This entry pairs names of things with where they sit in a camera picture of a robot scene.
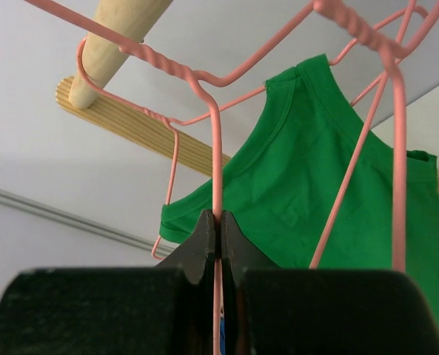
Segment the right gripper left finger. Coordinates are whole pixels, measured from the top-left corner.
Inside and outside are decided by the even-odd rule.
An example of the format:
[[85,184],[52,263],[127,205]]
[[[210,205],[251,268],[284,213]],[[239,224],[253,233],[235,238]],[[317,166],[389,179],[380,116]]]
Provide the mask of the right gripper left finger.
[[158,268],[172,268],[182,276],[175,301],[172,352],[213,353],[213,288],[215,269],[215,218],[203,210],[192,234]]

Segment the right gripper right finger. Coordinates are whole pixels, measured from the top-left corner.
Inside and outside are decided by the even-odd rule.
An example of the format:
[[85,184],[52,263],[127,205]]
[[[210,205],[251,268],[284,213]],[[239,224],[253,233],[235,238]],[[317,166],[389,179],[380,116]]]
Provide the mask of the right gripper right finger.
[[243,281],[250,270],[278,266],[244,236],[234,215],[221,215],[221,262],[227,354],[249,354],[247,302]]

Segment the green tank top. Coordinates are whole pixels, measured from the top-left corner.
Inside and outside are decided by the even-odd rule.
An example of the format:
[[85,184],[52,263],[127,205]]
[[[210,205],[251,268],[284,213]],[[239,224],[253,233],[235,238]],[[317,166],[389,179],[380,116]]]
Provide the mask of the green tank top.
[[[283,268],[307,268],[363,122],[325,55],[266,82],[263,112],[223,172],[223,207],[243,234]],[[393,150],[369,133],[319,265],[389,268]],[[407,152],[406,272],[439,328],[437,158]]]

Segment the blue tank top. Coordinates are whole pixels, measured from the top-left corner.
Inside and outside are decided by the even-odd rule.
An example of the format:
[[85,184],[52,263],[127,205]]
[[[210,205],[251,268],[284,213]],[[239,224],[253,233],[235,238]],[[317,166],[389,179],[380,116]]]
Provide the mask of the blue tank top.
[[224,315],[221,315],[220,318],[220,354],[225,355],[226,346],[225,346],[225,319]]

